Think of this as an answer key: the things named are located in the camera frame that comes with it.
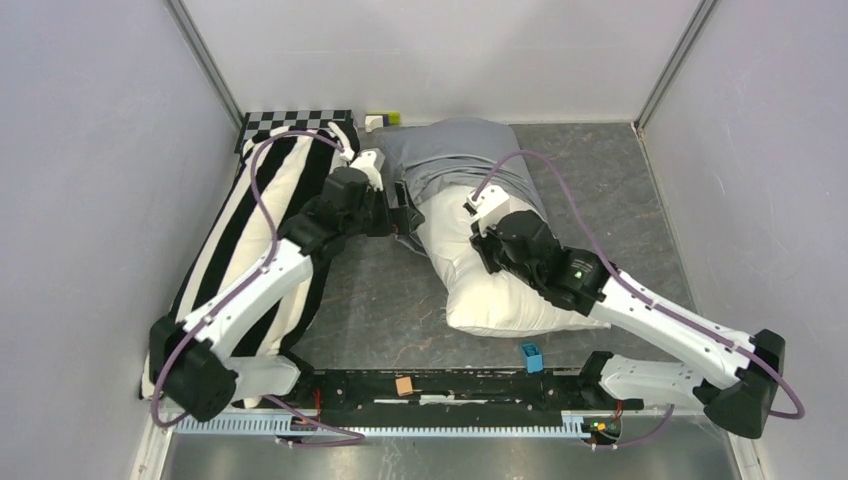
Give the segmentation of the grey pillowcase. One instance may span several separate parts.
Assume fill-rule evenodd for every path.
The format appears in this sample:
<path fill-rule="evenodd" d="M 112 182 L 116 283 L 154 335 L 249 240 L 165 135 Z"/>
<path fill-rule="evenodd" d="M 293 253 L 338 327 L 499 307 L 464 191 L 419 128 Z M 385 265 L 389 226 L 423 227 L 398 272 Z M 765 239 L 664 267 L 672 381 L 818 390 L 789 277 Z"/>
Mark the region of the grey pillowcase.
<path fill-rule="evenodd" d="M 520 149 L 514 131 L 507 125 L 457 117 L 427 126 L 381 129 L 375 133 L 376 148 L 385 156 L 386 168 L 393 180 L 406 185 L 412 203 L 425 215 L 423 204 L 450 186 L 479 186 L 497 160 Z M 492 184 L 513 198 L 530 205 L 547 219 L 542 199 L 523 157 L 507 161 L 495 173 Z M 470 226 L 459 226 L 459 252 L 480 260 L 469 238 Z M 426 223 L 414 233 L 400 234 L 397 240 L 410 250 L 428 255 L 422 235 Z"/>

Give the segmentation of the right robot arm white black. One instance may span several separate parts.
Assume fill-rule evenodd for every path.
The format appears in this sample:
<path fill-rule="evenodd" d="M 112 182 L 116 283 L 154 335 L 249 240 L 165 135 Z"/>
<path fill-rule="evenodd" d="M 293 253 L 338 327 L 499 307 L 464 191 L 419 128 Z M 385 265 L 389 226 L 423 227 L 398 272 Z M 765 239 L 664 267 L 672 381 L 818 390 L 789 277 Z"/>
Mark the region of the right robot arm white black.
<path fill-rule="evenodd" d="M 476 213 L 470 242 L 490 274 L 506 272 L 559 311 L 622 328 L 673 356 L 671 362 L 594 352 L 577 382 L 580 400 L 602 408 L 612 400 L 701 408 L 717 426 L 759 439 L 774 416 L 785 339 L 711 322 L 655 297 L 615 265 L 588 250 L 560 245 L 530 210 L 501 218 Z"/>

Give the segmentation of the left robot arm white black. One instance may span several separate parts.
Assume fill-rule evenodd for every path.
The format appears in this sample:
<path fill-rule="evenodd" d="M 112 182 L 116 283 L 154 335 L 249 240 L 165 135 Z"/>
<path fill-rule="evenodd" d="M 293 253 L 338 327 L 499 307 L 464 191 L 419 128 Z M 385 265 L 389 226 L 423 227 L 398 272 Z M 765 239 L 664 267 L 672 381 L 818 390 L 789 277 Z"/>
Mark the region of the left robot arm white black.
<path fill-rule="evenodd" d="M 167 397 L 187 416 L 208 422 L 231 403 L 277 395 L 290 407 L 306 405 L 313 379 L 280 356 L 234 357 L 243 336 L 278 301 L 341 253 L 358 235 L 413 232 L 424 221 L 406 185 L 394 184 L 391 206 L 379 172 L 340 167 L 299 213 L 273 227 L 271 244 L 238 280 L 176 320 L 162 317 L 149 333 L 152 409 Z"/>

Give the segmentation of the black white striped pillow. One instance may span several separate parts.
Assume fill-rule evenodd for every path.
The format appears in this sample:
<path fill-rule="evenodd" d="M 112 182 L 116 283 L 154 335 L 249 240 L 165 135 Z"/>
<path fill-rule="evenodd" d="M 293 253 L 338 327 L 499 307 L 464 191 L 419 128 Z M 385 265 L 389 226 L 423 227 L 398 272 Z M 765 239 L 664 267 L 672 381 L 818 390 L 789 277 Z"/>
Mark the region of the black white striped pillow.
<path fill-rule="evenodd" d="M 169 317 L 181 319 L 208 302 L 252 268 L 271 243 L 270 229 L 256 205 L 251 184 L 276 224 L 296 215 L 320 194 L 327 175 L 342 166 L 337 145 L 359 151 L 355 127 L 334 124 L 296 135 L 291 126 L 275 128 L 281 139 L 253 160 L 252 152 L 269 137 L 260 132 L 248 140 L 239 159 L 233 186 L 172 302 Z M 316 315 L 329 270 L 323 268 L 277 301 L 240 339 L 237 357 L 281 355 L 305 333 Z"/>

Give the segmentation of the white yellow-green small block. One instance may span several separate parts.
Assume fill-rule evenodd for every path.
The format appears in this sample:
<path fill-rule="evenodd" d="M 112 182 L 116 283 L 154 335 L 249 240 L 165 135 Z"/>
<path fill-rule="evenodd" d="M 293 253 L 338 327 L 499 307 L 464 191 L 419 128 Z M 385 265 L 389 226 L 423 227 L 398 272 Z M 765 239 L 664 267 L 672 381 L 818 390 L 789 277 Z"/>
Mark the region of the white yellow-green small block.
<path fill-rule="evenodd" d="M 364 116 L 364 128 L 368 133 L 400 124 L 401 115 L 396 111 L 367 112 Z"/>

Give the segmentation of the blue small box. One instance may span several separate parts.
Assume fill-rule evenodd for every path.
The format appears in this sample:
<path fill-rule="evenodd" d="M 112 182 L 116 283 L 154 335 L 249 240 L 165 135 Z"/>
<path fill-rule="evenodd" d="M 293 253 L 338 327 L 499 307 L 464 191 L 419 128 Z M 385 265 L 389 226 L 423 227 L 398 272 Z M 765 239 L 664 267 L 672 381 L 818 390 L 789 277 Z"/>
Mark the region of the blue small box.
<path fill-rule="evenodd" d="M 523 343 L 520 345 L 520 352 L 524 359 L 525 369 L 528 374 L 544 370 L 543 353 L 536 344 Z"/>

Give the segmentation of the orange small cube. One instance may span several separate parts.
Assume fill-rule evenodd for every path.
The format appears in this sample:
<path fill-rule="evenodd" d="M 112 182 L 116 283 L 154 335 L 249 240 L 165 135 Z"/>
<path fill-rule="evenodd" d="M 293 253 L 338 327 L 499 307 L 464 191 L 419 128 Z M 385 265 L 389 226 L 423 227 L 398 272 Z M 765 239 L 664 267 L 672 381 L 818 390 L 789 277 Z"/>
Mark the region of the orange small cube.
<path fill-rule="evenodd" d="M 414 393 L 412 379 L 408 376 L 396 378 L 395 387 L 399 397 L 405 397 Z"/>

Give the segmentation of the checkerboard calibration board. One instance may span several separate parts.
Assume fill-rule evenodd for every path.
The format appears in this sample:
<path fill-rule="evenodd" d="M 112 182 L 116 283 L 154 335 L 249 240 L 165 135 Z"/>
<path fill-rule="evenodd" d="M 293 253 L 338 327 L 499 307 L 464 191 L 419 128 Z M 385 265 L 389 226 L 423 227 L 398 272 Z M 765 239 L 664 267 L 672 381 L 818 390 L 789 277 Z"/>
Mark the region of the checkerboard calibration board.
<path fill-rule="evenodd" d="M 234 152 L 240 153 L 244 144 L 260 132 L 284 126 L 299 129 L 324 129 L 331 123 L 348 124 L 356 127 L 356 119 L 350 109 L 324 110 L 294 110 L 294 111 L 253 111 L 247 112 L 242 118 L 239 138 Z"/>

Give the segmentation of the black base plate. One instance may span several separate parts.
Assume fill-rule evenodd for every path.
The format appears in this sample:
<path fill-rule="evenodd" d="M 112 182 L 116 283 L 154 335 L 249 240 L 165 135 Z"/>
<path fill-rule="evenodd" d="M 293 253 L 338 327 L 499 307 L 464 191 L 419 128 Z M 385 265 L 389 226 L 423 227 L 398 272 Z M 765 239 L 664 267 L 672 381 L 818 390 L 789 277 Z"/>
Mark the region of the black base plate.
<path fill-rule="evenodd" d="M 399 397 L 395 379 L 404 376 L 414 393 Z M 553 427 L 566 411 L 644 406 L 613 399 L 577 368 L 323 369 L 302 375 L 282 399 L 337 427 Z"/>

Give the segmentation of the left aluminium corner post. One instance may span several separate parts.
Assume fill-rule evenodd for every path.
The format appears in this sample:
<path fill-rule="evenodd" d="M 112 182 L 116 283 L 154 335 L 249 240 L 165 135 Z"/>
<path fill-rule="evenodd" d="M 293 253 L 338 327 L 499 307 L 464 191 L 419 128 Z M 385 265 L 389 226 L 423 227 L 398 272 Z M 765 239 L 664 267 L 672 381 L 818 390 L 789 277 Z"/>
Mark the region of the left aluminium corner post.
<path fill-rule="evenodd" d="M 229 120 L 236 129 L 241 129 L 243 112 L 229 88 L 211 50 L 205 42 L 189 9 L 182 0 L 164 0 L 178 30 L 183 36 L 203 74 L 209 81 Z"/>

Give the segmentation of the aluminium corner post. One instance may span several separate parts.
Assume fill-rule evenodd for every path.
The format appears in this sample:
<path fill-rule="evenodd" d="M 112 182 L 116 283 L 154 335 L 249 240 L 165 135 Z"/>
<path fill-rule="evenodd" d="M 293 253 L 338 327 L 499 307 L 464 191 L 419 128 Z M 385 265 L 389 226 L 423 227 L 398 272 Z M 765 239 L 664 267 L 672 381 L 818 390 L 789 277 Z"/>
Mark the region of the aluminium corner post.
<path fill-rule="evenodd" d="M 243 112 L 229 88 L 211 50 L 205 42 L 189 9 L 182 0 L 164 0 L 178 30 L 183 36 L 203 74 L 209 81 L 229 120 L 236 129 L 241 129 Z"/>
<path fill-rule="evenodd" d="M 718 0 L 700 0 L 698 2 L 696 9 L 690 20 L 687 22 L 680 39 L 677 41 L 671 55 L 652 87 L 647 100 L 632 123 L 634 131 L 638 136 L 643 135 L 647 124 L 655 114 L 668 89 L 671 87 L 681 67 L 686 61 L 690 51 L 699 39 L 715 8 L 719 4 L 720 2 Z"/>

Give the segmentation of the right aluminium corner post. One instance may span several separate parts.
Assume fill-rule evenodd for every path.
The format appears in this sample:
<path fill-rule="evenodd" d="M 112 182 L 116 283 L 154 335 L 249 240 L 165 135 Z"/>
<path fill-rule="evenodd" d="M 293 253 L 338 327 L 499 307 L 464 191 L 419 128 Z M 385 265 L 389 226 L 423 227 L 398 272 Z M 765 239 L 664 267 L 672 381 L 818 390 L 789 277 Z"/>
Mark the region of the right aluminium corner post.
<path fill-rule="evenodd" d="M 690 51 L 699 39 L 715 8 L 719 4 L 720 2 L 718 0 L 700 0 L 698 2 L 696 9 L 690 20 L 687 22 L 680 39 L 677 41 L 671 55 L 652 87 L 647 100 L 632 123 L 634 131 L 638 136 L 643 135 L 647 124 L 655 114 L 668 89 L 671 87 L 681 67 L 686 61 Z"/>

